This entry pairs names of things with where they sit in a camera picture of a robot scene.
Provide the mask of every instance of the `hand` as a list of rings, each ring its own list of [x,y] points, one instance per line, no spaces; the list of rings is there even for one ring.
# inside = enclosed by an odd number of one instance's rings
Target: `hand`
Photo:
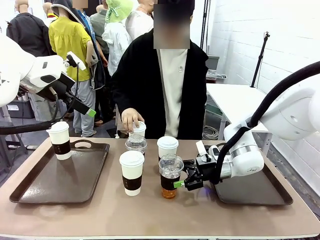
[[[145,122],[143,117],[134,108],[124,110],[121,115],[121,120],[125,130],[129,133],[134,131],[133,122],[137,127],[139,127],[139,121]]]
[[[85,59],[85,62],[86,62],[86,64],[88,64],[88,67],[91,68],[91,66],[92,66],[92,65],[91,65],[91,59],[86,58],[86,59]]]
[[[105,68],[108,67],[108,60],[105,57],[102,57],[102,63]]]

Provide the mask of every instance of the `gray pants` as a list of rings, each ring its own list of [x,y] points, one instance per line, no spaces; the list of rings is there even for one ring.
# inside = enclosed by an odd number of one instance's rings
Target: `gray pants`
[[[56,110],[56,102],[48,101],[36,94],[28,94],[31,98],[31,107],[34,112],[35,120],[37,121],[50,121]]]
[[[73,94],[76,92],[77,83],[71,89]],[[90,87],[90,81],[79,81],[77,97],[89,108],[95,109],[96,92]],[[76,133],[82,133],[83,137],[89,137],[94,133],[95,118],[83,115],[74,110],[73,128]]]

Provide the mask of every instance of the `green bucket hat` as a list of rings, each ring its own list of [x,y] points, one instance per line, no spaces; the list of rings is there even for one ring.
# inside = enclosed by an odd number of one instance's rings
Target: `green bucket hat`
[[[105,16],[106,23],[118,23],[127,18],[134,7],[132,0],[106,0],[108,11]]]

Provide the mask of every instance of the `white shirt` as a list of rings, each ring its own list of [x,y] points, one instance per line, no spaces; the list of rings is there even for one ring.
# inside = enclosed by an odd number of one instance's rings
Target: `white shirt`
[[[165,108],[165,135],[178,136],[187,49],[160,49]]]
[[[150,32],[154,28],[154,20],[146,13],[134,10],[126,19],[125,28],[133,41]]]
[[[45,20],[43,20],[44,24],[49,28],[50,24],[54,21],[57,20],[55,17],[48,17]]]
[[[106,23],[102,39],[109,47],[108,71],[112,76],[117,71],[120,59],[132,40],[123,22]]]

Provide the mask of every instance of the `table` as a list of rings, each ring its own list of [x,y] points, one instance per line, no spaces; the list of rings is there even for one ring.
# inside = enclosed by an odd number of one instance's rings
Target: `table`
[[[245,120],[253,114],[265,98],[265,94],[248,85],[236,84],[207,84],[206,90],[222,112],[218,140],[223,140],[226,121],[236,123]],[[267,133],[262,152],[267,155],[272,133],[260,122],[252,130],[254,133]]]
[[[72,137],[71,142],[80,138]],[[156,140],[148,140],[141,193],[130,197],[122,183],[119,156],[125,140],[88,138],[109,143],[110,151],[93,198],[71,205],[19,205],[10,194],[51,147],[47,139],[0,188],[0,235],[33,239],[285,239],[313,237],[320,222],[281,173],[265,163],[293,198],[282,207],[243,206],[220,202],[209,184],[175,199],[161,196]],[[204,141],[218,144],[219,141]],[[196,141],[181,140],[183,159],[196,156]]]

